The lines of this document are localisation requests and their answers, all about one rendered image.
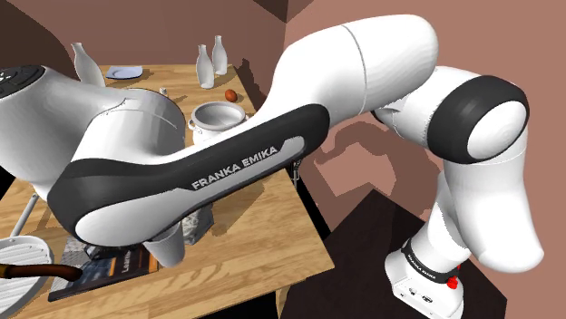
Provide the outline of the grey patterned box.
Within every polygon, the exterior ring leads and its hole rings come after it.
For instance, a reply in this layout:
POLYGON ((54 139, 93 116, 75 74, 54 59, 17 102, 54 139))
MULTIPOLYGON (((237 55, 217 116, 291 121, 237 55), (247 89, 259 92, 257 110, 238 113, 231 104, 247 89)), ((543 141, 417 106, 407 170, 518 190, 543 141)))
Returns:
POLYGON ((196 244, 213 224, 212 205, 190 213, 181 221, 184 243, 186 245, 196 244))

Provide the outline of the wooden table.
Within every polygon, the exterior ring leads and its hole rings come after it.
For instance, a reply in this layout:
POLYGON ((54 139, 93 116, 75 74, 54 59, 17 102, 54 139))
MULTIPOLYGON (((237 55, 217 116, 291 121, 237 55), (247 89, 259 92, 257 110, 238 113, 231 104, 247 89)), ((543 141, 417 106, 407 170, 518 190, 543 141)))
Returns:
MULTIPOLYGON (((237 104, 256 111, 233 66, 203 90, 193 64, 143 66, 140 78, 105 80, 112 87, 167 88, 186 117, 204 102, 239 94, 237 104)), ((17 179, 0 200, 0 236, 6 237, 30 199, 33 188, 17 179)), ((214 227, 172 268, 48 302, 53 278, 14 319, 191 319, 246 302, 298 283, 334 267, 288 173, 282 169, 220 200, 214 227)), ((67 233, 42 200, 23 227, 42 238, 59 262, 67 233)))

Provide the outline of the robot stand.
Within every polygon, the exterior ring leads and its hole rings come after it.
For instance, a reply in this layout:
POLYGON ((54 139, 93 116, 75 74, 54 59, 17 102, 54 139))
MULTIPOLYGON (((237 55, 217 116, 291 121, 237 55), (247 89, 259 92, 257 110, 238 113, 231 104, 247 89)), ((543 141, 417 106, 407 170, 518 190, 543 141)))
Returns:
POLYGON ((423 224, 371 191, 324 240, 335 267, 293 285, 280 319, 428 319, 393 295, 384 266, 423 224))

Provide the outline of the tall white bottle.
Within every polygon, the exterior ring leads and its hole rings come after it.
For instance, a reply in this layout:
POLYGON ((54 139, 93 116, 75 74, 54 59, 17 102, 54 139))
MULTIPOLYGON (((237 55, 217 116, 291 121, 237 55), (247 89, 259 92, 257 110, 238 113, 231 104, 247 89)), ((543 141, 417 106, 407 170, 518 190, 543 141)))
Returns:
POLYGON ((212 50, 212 63, 217 75, 224 75, 228 71, 228 56, 222 43, 220 35, 215 36, 215 44, 212 50))
POLYGON ((105 86, 105 80, 98 64, 84 50, 82 43, 72 43, 74 51, 74 68, 81 80, 99 87, 105 86))
POLYGON ((198 45, 199 55, 196 61, 196 73, 200 87, 203 89, 211 89, 214 87, 214 69, 211 59, 208 56, 207 46, 205 44, 198 45))

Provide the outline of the dark book with orange stripe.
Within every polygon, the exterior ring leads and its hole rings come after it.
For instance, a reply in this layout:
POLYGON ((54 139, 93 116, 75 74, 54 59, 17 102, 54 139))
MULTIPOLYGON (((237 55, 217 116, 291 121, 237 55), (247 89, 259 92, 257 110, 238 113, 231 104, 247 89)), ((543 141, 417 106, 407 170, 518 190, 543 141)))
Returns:
POLYGON ((83 274, 74 282, 56 277, 48 295, 49 302, 160 269, 158 261, 143 245, 104 248, 84 244, 74 237, 67 238, 60 264, 80 268, 83 274))

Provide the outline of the white cup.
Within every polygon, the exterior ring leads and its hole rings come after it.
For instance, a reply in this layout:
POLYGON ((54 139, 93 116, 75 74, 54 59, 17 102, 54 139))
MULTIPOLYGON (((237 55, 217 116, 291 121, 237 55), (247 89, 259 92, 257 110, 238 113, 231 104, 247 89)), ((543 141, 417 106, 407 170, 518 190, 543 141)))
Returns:
POLYGON ((142 243, 162 267, 174 267, 185 256, 181 223, 177 223, 158 236, 142 243))

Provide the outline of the white stick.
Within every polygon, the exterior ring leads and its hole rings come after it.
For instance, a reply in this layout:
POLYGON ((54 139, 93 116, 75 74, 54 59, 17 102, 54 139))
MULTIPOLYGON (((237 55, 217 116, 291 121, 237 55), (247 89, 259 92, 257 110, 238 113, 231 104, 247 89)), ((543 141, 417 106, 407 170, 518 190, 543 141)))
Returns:
POLYGON ((32 212, 33 209, 34 209, 34 206, 35 206, 37 200, 38 200, 38 195, 37 195, 36 193, 34 193, 34 194, 30 197, 30 199, 29 199, 27 205, 25 206, 25 208, 24 208, 24 210, 23 210, 23 212, 22 212, 20 218, 19 218, 18 221, 16 222, 15 227, 13 228, 13 230, 12 230, 12 232, 11 232, 11 234, 10 234, 10 237, 17 237, 17 236, 20 235, 20 233, 21 233, 21 231, 22 231, 22 229, 23 229, 23 227, 24 227, 24 225, 25 225, 27 219, 29 218, 31 212, 32 212))

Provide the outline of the pale blue square plate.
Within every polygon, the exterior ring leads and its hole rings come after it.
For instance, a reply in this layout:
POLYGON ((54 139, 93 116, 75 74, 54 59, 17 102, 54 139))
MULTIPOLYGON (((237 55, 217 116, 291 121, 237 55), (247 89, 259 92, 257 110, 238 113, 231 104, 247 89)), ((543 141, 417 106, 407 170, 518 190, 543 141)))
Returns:
POLYGON ((141 66, 111 66, 105 77, 112 80, 130 80, 142 75, 141 66))

